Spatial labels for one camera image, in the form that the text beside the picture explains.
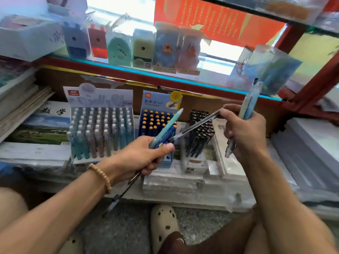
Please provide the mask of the person's left hand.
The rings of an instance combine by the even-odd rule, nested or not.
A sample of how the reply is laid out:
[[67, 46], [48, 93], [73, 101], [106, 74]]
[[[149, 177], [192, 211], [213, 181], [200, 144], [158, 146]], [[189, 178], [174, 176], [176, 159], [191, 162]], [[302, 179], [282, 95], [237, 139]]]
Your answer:
[[163, 159], [151, 159], [150, 142], [154, 137], [140, 136], [132, 143], [97, 164], [109, 178], [111, 185], [131, 179], [137, 171], [150, 175]]

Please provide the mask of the person's right hand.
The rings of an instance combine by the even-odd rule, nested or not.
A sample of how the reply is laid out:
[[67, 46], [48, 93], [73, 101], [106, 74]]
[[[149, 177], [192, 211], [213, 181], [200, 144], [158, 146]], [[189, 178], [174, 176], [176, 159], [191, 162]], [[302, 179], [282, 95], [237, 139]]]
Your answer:
[[[241, 108], [237, 104], [225, 104], [223, 107], [239, 108], [239, 111]], [[224, 135], [229, 140], [235, 140], [236, 148], [233, 154], [243, 168], [252, 162], [257, 163], [261, 157], [269, 157], [266, 149], [266, 120], [259, 113], [253, 112], [248, 120], [226, 120]]]

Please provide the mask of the light blue pen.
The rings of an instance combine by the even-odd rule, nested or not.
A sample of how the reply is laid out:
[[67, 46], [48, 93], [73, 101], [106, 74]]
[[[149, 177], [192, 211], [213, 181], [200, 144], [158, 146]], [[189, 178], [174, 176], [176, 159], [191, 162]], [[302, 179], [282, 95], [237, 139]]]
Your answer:
[[180, 117], [180, 115], [183, 113], [184, 109], [181, 108], [178, 110], [172, 118], [169, 120], [169, 122], [166, 124], [166, 126], [160, 131], [160, 133], [150, 142], [149, 149], [154, 149], [155, 146], [164, 138], [164, 136], [167, 134], [167, 132], [171, 129], [171, 127], [174, 125], [174, 122], [177, 121], [177, 119]]

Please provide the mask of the pale blue pen pair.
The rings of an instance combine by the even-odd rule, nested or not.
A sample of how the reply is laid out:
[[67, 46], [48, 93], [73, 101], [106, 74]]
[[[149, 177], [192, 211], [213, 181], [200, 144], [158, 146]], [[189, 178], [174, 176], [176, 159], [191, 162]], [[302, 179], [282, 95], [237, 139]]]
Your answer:
[[[244, 98], [244, 101], [241, 105], [238, 117], [243, 120], [248, 120], [252, 117], [254, 107], [256, 105], [257, 99], [262, 91], [263, 82], [259, 81], [258, 78], [255, 78], [249, 92]], [[229, 158], [233, 150], [236, 147], [234, 139], [228, 140], [227, 148], [225, 151], [225, 158]]]

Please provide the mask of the clear slim pen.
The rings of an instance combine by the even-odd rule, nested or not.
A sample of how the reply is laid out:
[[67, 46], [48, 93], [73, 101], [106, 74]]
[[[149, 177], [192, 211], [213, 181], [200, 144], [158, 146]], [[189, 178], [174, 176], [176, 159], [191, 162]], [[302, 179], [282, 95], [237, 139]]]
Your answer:
[[206, 118], [202, 119], [201, 121], [195, 123], [194, 125], [190, 126], [189, 128], [186, 128], [184, 131], [180, 132], [179, 134], [169, 138], [169, 142], [172, 141], [176, 141], [178, 138], [180, 138], [181, 136], [184, 136], [185, 134], [191, 132], [192, 130], [198, 128], [199, 126], [209, 122], [210, 120], [216, 118], [219, 114], [220, 111], [223, 109], [224, 107], [220, 108], [219, 110], [215, 111], [214, 113], [212, 113], [211, 115], [207, 116]]

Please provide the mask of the black and blue pen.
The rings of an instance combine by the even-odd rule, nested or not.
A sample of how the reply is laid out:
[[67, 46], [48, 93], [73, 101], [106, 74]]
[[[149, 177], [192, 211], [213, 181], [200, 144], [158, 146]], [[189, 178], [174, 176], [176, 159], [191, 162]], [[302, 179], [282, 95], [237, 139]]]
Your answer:
[[[160, 138], [159, 135], [149, 144], [150, 149], [157, 149], [161, 145], [164, 145], [168, 142], [171, 142], [169, 139], [173, 136], [175, 136], [176, 132], [176, 125], [171, 125], [165, 133], [163, 133], [162, 137]], [[128, 190], [131, 188], [131, 186], [139, 179], [141, 176], [141, 170], [137, 171], [136, 175], [133, 176], [133, 178], [127, 183], [127, 185], [124, 187], [122, 193], [117, 194], [113, 197], [112, 203], [109, 205], [106, 211], [104, 211], [102, 218], [106, 217], [108, 213], [112, 211], [112, 209], [116, 206], [116, 204], [122, 199], [122, 197], [128, 192]]]

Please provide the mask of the person's right forearm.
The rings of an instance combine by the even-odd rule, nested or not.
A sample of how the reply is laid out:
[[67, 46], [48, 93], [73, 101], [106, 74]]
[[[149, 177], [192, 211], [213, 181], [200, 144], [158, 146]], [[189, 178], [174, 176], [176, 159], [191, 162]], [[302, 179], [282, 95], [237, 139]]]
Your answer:
[[241, 161], [274, 254], [339, 254], [326, 224], [294, 195], [265, 149]]

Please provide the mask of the rows of orange-capped blue pens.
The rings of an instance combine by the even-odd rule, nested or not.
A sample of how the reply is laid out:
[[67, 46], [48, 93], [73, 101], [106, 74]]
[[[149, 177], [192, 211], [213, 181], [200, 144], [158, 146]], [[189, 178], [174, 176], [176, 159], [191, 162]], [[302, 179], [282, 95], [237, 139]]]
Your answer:
[[175, 113], [144, 109], [139, 120], [138, 136], [156, 137], [170, 122]]

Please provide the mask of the rows of pastel pens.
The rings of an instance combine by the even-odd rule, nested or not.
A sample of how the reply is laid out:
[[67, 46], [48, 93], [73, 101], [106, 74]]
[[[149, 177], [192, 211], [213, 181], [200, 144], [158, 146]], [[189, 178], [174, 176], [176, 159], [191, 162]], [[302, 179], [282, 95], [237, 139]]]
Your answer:
[[135, 140], [132, 107], [71, 107], [66, 133], [74, 164], [110, 157]]

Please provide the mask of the pink boxed pencil sharpener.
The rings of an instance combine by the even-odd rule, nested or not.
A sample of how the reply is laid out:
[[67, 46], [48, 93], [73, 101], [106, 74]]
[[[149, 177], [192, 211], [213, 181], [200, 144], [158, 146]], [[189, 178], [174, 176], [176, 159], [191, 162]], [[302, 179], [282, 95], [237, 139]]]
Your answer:
[[203, 32], [197, 29], [180, 26], [180, 41], [178, 43], [178, 58], [176, 70], [178, 73], [199, 76], [199, 54], [201, 40], [205, 38]]

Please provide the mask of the cream clog shoe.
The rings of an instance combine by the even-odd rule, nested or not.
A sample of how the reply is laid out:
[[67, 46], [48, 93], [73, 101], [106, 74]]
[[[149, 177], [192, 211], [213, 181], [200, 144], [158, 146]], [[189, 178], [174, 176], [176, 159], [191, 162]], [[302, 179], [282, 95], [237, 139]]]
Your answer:
[[151, 246], [153, 254], [168, 254], [173, 244], [185, 245], [172, 206], [156, 204], [150, 215]]
[[84, 254], [82, 235], [78, 231], [74, 231], [57, 254]]

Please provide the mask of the pastel pen display box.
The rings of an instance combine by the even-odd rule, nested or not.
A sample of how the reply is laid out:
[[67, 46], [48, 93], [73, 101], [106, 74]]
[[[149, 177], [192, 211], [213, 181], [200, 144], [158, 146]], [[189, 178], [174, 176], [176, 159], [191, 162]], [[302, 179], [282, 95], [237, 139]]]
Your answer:
[[[63, 87], [68, 104], [71, 107], [133, 107], [133, 91], [124, 89], [96, 88], [90, 83], [78, 87]], [[89, 164], [97, 162], [74, 164], [76, 169], [86, 169]]]

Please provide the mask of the landscape cover book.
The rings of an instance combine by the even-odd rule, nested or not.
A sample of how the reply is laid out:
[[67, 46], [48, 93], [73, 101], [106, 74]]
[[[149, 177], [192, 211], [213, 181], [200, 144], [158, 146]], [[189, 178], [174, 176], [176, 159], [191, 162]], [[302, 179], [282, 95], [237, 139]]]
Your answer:
[[67, 102], [46, 101], [6, 139], [7, 142], [61, 145], [68, 142], [70, 105]]

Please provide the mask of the red pencil sharpener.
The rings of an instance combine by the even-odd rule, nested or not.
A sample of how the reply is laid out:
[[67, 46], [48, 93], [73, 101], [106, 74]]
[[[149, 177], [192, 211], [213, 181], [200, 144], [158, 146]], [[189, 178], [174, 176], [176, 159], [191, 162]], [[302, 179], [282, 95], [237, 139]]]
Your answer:
[[88, 35], [93, 57], [108, 59], [105, 27], [91, 24], [88, 28]]

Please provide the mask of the stack of books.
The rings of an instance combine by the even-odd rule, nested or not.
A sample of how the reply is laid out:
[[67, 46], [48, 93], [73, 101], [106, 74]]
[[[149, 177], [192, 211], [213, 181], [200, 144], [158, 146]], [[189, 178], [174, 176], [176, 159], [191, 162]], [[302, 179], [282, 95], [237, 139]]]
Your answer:
[[53, 94], [36, 83], [32, 63], [0, 56], [0, 143]]

